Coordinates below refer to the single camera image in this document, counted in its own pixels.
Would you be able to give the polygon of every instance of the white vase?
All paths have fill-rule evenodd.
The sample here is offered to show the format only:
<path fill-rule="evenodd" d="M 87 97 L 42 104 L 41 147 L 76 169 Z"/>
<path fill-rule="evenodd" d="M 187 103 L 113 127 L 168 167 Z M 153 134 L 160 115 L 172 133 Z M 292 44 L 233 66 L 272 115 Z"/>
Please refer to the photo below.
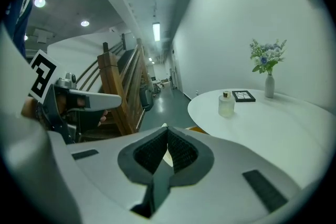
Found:
<path fill-rule="evenodd" d="M 274 96 L 274 78 L 268 75 L 265 81 L 265 97 L 273 98 Z"/>

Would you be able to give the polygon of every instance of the gold bottle cap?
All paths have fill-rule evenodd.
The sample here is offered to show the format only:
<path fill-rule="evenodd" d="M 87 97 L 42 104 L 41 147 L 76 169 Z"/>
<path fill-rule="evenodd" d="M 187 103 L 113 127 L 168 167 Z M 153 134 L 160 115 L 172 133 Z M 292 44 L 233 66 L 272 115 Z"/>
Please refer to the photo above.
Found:
<path fill-rule="evenodd" d="M 225 92 L 223 92 L 223 96 L 224 96 L 224 98 L 230 98 L 231 92 L 230 91 L 225 91 Z"/>

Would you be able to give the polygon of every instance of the glass bottle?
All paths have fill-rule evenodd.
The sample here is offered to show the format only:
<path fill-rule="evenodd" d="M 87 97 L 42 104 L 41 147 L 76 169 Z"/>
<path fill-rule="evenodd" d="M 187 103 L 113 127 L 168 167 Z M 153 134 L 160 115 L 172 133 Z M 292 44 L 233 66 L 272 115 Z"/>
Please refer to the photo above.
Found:
<path fill-rule="evenodd" d="M 219 97 L 218 113 L 223 117 L 230 117 L 234 113 L 235 98 L 231 95 L 230 91 L 223 92 Z"/>

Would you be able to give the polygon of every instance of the tabletop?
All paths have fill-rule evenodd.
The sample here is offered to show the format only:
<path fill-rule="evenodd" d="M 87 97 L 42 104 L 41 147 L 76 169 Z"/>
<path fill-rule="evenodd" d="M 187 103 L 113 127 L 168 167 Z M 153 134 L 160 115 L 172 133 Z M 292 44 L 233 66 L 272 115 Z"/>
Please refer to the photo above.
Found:
<path fill-rule="evenodd" d="M 225 89 L 203 93 L 188 105 L 192 120 L 209 135 L 239 143 L 287 173 L 301 188 L 321 178 L 335 148 L 336 117 L 286 95 L 266 98 L 247 89 L 256 102 L 235 103 L 229 118 L 218 114 Z"/>

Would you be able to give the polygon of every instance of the floor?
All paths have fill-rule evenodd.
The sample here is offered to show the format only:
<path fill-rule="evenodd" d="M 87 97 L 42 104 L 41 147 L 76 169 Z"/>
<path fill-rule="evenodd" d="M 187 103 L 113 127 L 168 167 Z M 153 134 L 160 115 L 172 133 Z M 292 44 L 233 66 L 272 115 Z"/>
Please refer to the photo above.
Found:
<path fill-rule="evenodd" d="M 154 98 L 152 109 L 145 113 L 140 132 L 162 126 L 164 123 L 180 128 L 195 126 L 188 114 L 188 104 L 189 100 L 182 92 L 172 90 L 170 85 L 166 84 Z"/>

